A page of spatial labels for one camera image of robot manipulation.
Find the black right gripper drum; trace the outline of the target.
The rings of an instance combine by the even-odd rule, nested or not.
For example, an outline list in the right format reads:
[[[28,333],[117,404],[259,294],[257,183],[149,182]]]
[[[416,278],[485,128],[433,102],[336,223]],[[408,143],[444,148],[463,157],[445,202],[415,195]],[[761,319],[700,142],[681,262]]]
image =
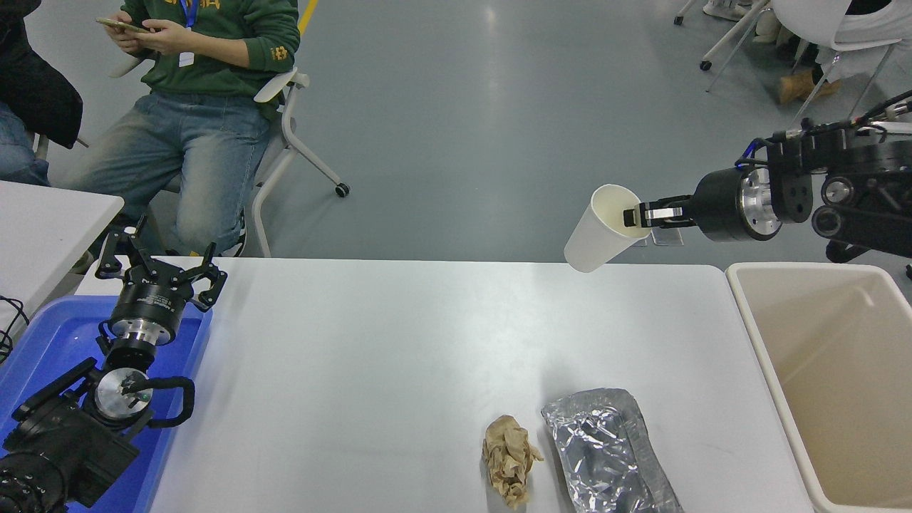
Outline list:
[[[746,242],[750,233],[740,206],[744,172],[732,168],[711,172],[690,198],[690,218],[714,242]]]

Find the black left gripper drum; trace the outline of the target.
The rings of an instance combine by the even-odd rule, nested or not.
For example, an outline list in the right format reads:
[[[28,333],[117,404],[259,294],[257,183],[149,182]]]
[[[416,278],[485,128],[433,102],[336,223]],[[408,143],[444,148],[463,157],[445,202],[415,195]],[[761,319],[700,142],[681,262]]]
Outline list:
[[[130,322],[140,319],[156,324],[167,333],[176,333],[191,299],[191,286],[151,283],[147,280],[127,279],[108,325],[113,333],[125,333]]]

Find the person's right hand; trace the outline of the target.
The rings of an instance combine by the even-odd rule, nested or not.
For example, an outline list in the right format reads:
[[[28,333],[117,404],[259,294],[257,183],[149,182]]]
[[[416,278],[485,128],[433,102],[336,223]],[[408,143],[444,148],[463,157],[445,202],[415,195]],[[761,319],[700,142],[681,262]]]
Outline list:
[[[149,35],[150,30],[137,27],[133,23],[123,21],[122,26],[104,26],[104,30],[118,48],[130,55],[154,54],[155,50],[147,48],[139,36]]]

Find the person's left hand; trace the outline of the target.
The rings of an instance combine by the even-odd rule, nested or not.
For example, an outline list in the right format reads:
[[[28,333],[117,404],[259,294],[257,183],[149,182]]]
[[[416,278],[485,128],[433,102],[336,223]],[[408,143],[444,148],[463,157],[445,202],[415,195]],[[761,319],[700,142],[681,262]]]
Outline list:
[[[187,51],[189,41],[192,39],[192,30],[177,22],[164,19],[148,19],[143,21],[146,33],[138,33],[143,48],[149,48],[162,55],[175,55]]]

